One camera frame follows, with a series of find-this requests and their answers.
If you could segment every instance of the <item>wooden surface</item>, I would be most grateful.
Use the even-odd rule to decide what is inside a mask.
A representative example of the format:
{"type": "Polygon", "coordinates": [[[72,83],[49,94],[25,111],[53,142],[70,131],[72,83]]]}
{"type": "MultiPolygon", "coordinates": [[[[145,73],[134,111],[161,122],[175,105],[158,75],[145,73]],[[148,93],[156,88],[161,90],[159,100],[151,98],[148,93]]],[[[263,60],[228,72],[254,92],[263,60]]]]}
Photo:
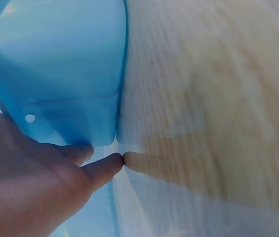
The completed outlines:
{"type": "Polygon", "coordinates": [[[127,3],[119,136],[143,150],[127,153],[126,165],[279,213],[279,1],[127,3]]]}

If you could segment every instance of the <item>blue plastic object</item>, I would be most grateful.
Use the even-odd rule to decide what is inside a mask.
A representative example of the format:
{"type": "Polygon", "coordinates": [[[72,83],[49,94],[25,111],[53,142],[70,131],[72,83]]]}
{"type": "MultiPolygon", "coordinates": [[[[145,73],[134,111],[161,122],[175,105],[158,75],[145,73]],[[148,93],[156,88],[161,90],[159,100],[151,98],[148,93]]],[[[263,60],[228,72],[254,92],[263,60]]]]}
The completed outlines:
{"type": "Polygon", "coordinates": [[[110,145],[126,46],[123,0],[0,0],[0,108],[42,143],[110,145]]]}

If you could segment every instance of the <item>finger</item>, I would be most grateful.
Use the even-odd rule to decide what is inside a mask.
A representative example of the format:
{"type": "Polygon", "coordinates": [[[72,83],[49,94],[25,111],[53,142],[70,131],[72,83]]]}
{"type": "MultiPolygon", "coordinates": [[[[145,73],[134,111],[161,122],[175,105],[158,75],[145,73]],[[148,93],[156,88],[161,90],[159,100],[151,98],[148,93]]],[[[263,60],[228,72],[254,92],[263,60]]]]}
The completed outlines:
{"type": "Polygon", "coordinates": [[[76,146],[54,146],[60,154],[69,159],[77,166],[81,166],[85,161],[91,159],[94,155],[94,148],[91,145],[76,145],[76,146]]]}
{"type": "Polygon", "coordinates": [[[93,191],[108,183],[124,165],[123,157],[114,153],[110,156],[87,164],[81,169],[86,173],[91,182],[93,191]]]}

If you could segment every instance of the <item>skin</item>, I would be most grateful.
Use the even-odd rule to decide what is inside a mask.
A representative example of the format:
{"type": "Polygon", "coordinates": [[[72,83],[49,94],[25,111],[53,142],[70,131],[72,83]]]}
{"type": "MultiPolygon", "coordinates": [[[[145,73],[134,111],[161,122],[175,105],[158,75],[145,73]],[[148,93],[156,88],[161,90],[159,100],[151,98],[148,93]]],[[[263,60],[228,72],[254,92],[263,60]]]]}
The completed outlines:
{"type": "Polygon", "coordinates": [[[120,154],[80,167],[91,145],[59,147],[25,136],[0,114],[0,237],[48,236],[123,166],[120,154]]]}

